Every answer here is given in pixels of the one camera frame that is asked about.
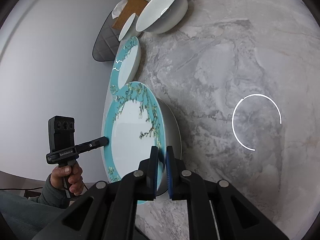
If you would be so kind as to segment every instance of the hand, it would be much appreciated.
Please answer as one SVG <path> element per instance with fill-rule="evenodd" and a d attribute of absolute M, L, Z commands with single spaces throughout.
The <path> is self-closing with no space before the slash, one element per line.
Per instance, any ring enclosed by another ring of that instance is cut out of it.
<path fill-rule="evenodd" d="M 68 179 L 68 182 L 72 184 L 70 186 L 70 192 L 78 196 L 82 193 L 84 188 L 84 183 L 82 182 L 82 176 L 81 176 L 82 169 L 78 163 L 76 163 L 72 167 L 72 171 L 70 166 L 55 167 L 51 173 L 51 178 L 50 178 L 51 185 L 57 189 L 64 189 L 62 178 L 64 176 L 69 175 L 70 173 L 72 173 L 72 175 Z"/>

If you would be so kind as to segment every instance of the gray marble surface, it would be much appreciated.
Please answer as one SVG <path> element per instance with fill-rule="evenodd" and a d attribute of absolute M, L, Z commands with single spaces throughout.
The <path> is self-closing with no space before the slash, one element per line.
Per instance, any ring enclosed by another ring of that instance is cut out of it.
<path fill-rule="evenodd" d="M 320 28 L 301 0 L 188 0 L 167 33 L 140 37 L 135 80 L 174 112 L 182 159 L 204 179 L 229 180 L 290 239 L 320 210 Z M 235 139 L 235 131 L 250 151 Z M 150 239 L 188 239 L 185 202 L 139 205 Z"/>

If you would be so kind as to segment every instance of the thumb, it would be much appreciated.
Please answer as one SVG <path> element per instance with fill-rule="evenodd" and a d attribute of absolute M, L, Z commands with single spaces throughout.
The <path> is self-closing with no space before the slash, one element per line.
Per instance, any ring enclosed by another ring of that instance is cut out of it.
<path fill-rule="evenodd" d="M 54 178 L 62 178 L 64 176 L 67 176 L 71 173 L 71 168 L 70 166 L 65 166 L 65 167 L 55 167 L 52 171 L 51 177 Z"/>

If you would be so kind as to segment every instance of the floral plate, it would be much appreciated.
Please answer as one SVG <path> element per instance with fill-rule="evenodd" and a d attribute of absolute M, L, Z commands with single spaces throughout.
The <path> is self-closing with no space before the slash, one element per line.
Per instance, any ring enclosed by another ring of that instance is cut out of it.
<path fill-rule="evenodd" d="M 137 170 L 140 161 L 150 157 L 154 145 L 159 149 L 159 159 L 164 162 L 166 139 L 163 116 L 156 97 L 146 85 L 130 82 L 114 96 L 106 117 L 104 136 L 110 140 L 103 150 L 105 168 L 111 182 Z M 157 189 L 163 172 L 164 163 L 159 161 Z"/>
<path fill-rule="evenodd" d="M 141 49 L 137 37 L 131 37 L 119 51 L 110 77 L 110 91 L 114 96 L 128 82 L 131 82 L 139 67 Z"/>

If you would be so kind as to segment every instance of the turquoise rim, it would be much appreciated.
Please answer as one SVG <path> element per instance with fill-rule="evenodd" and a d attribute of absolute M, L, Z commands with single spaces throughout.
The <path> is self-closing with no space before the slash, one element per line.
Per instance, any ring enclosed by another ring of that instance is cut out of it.
<path fill-rule="evenodd" d="M 119 92 L 114 96 L 106 117 L 106 124 L 104 128 L 104 136 L 108 137 L 110 142 L 108 146 L 103 148 L 105 169 L 108 178 L 111 182 L 121 180 L 113 158 L 112 158 L 112 128 L 116 118 L 122 113 L 124 105 L 128 101 L 140 102 L 140 112 L 148 111 L 148 119 L 152 123 L 152 130 L 142 131 L 139 135 L 140 139 L 144 136 L 153 136 L 155 139 L 155 146 L 159 149 L 158 175 L 157 175 L 157 189 L 160 186 L 162 174 L 164 172 L 164 160 L 166 155 L 166 140 L 164 131 L 163 116 L 156 97 L 151 90 L 141 82 L 130 82 L 124 85 Z M 138 204 L 145 203 L 145 201 L 138 201 Z"/>
<path fill-rule="evenodd" d="M 118 77 L 119 77 L 119 71 L 122 65 L 122 62 L 124 59 L 130 54 L 131 49 L 134 46 L 139 45 L 139 40 L 137 37 L 131 37 L 127 40 L 127 42 L 124 44 L 120 52 L 118 53 L 115 62 L 112 67 L 111 77 L 110 77 L 110 92 L 114 96 L 118 91 L 120 90 L 118 86 Z"/>

